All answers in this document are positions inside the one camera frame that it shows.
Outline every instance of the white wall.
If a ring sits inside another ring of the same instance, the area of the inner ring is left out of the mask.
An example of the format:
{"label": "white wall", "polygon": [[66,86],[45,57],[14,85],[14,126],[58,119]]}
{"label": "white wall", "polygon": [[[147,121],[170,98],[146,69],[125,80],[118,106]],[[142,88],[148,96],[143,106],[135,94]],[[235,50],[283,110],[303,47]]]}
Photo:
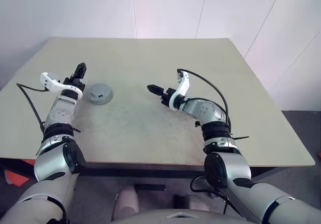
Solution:
{"label": "white wall", "polygon": [[49,36],[230,38],[281,109],[321,110],[321,0],[0,0],[0,88]]}

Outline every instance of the silver arm segment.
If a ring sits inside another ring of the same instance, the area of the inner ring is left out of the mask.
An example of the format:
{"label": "silver arm segment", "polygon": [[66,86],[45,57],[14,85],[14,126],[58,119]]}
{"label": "silver arm segment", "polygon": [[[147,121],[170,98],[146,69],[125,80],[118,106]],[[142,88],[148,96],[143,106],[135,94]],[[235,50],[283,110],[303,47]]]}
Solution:
{"label": "silver arm segment", "polygon": [[320,222],[320,210],[272,185],[251,181],[250,167],[231,138],[226,115],[219,106],[211,101],[191,100],[172,88],[166,93],[156,85],[147,88],[162,99],[162,104],[169,106],[172,102],[174,108],[199,121],[207,154],[204,163],[207,182],[228,197],[247,220],[264,224]]}
{"label": "silver arm segment", "polygon": [[[192,100],[183,103],[179,110],[199,120],[201,126],[210,122],[225,122],[226,118],[224,112],[210,101]],[[220,188],[220,191],[230,199],[247,220],[270,224],[318,223],[321,220],[320,210],[296,200],[272,185],[253,183],[249,165],[240,153],[220,151],[220,147],[237,149],[234,139],[216,137],[204,142],[205,147],[213,144],[216,145],[217,152],[209,153],[209,155],[221,159],[222,167],[226,170],[226,185]],[[217,161],[208,161],[208,164],[217,164]]]}
{"label": "silver arm segment", "polygon": [[[65,82],[83,91],[85,85],[79,79],[86,66],[79,64],[77,69],[80,71],[76,70]],[[19,198],[0,223],[67,223],[66,213],[79,172],[85,165],[72,127],[77,99],[77,92],[68,89],[56,98],[44,123],[44,139],[34,166],[38,183]]]}

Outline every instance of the gray floor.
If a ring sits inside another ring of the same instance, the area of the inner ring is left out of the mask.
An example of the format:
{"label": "gray floor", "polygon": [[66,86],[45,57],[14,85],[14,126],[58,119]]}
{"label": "gray floor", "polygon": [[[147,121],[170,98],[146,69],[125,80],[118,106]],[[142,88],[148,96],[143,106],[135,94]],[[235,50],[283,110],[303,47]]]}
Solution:
{"label": "gray floor", "polygon": [[[273,184],[295,198],[320,208],[321,168],[317,153],[321,152],[321,114],[320,112],[286,111],[284,115],[314,157],[315,166],[286,168],[259,181]],[[165,184],[167,187],[165,192],[139,191],[141,210],[171,208],[174,194],[185,195],[190,192],[189,182],[189,179],[79,177],[68,218],[71,223],[109,223],[117,192],[122,187],[135,183]],[[1,176],[0,211],[12,206],[33,183],[29,181],[18,188],[7,185]],[[220,199],[206,194],[199,196],[212,211],[223,211],[224,203]],[[237,216],[230,208],[227,214]]]}

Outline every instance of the round metal disc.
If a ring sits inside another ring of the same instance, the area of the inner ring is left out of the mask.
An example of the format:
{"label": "round metal disc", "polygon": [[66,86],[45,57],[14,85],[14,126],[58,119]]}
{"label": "round metal disc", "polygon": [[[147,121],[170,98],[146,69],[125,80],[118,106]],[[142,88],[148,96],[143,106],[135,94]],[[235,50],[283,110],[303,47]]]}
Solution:
{"label": "round metal disc", "polygon": [[89,101],[96,105],[102,105],[112,99],[111,88],[104,83],[93,85],[89,90]]}

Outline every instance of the beige tabletop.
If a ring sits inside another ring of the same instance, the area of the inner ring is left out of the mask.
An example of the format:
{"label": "beige tabletop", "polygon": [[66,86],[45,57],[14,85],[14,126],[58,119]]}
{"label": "beige tabletop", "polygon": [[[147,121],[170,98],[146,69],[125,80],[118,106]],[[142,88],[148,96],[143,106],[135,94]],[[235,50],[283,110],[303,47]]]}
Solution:
{"label": "beige tabletop", "polygon": [[[84,97],[75,112],[76,141],[91,162],[202,165],[201,129],[195,120],[162,105],[148,84],[176,88],[176,69],[194,71],[224,94],[232,133],[250,166],[309,166],[314,161],[286,118],[229,39],[52,38],[0,92],[0,157],[35,159],[42,134],[16,82],[42,88],[41,72],[63,80],[85,62]],[[105,105],[87,90],[106,83],[114,92]],[[190,76],[189,96],[223,105],[206,83]],[[45,120],[55,95],[28,90]]]}

